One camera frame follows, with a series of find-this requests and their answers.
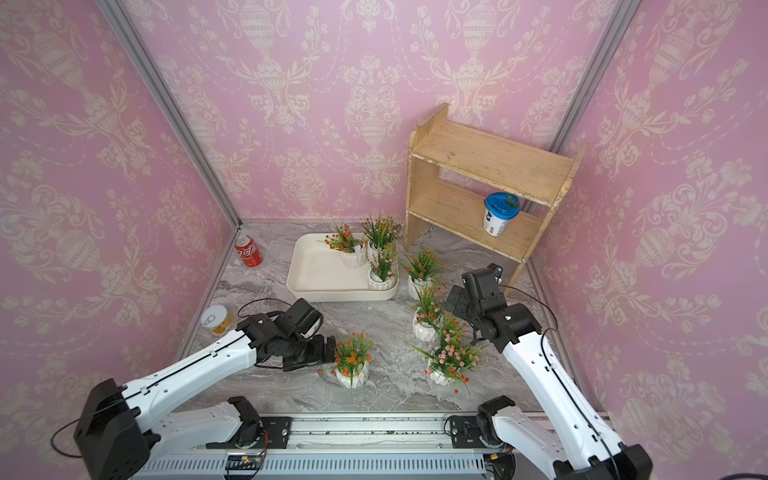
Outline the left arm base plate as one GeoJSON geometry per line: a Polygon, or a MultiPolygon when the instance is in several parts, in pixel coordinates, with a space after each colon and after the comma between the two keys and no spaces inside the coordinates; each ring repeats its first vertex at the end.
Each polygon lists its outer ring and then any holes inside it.
{"type": "Polygon", "coordinates": [[[262,417],[258,423],[246,420],[225,441],[209,442],[207,449],[286,449],[291,434],[292,418],[288,416],[262,417]]]}

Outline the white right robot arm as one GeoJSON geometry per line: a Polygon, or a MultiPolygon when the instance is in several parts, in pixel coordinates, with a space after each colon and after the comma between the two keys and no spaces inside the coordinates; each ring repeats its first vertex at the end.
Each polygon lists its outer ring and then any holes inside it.
{"type": "Polygon", "coordinates": [[[511,399],[499,396],[478,408],[483,441],[513,447],[549,479],[649,478],[649,454],[639,444],[626,444],[596,412],[556,357],[535,316],[521,303],[508,303],[500,271],[490,264],[464,273],[461,284],[451,288],[445,308],[467,321],[517,370],[554,429],[544,429],[511,399]]]}

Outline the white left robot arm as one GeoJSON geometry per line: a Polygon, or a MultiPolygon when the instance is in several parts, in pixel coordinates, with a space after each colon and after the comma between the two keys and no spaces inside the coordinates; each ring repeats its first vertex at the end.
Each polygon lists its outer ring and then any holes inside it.
{"type": "Polygon", "coordinates": [[[73,439],[93,479],[129,479],[149,461],[195,447],[266,451],[277,442],[243,396],[178,412],[190,398],[272,358],[292,372],[333,362],[337,341],[319,329],[323,315],[305,299],[285,311],[257,313],[208,347],[164,369],[90,391],[73,439]]]}

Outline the red flower pot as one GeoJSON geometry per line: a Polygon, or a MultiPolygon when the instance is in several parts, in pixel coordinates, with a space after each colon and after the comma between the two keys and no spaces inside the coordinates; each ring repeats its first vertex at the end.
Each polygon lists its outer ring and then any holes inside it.
{"type": "Polygon", "coordinates": [[[335,225],[334,232],[325,236],[324,243],[339,252],[342,263],[350,269],[361,268],[367,260],[364,242],[354,236],[348,224],[335,225]]]}

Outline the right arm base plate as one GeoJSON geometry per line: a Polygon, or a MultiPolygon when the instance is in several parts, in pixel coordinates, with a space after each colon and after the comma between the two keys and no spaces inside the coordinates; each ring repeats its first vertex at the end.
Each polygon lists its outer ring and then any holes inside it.
{"type": "Polygon", "coordinates": [[[483,437],[474,416],[450,415],[443,424],[443,430],[450,437],[454,449],[498,449],[499,443],[491,443],[483,437]]]}

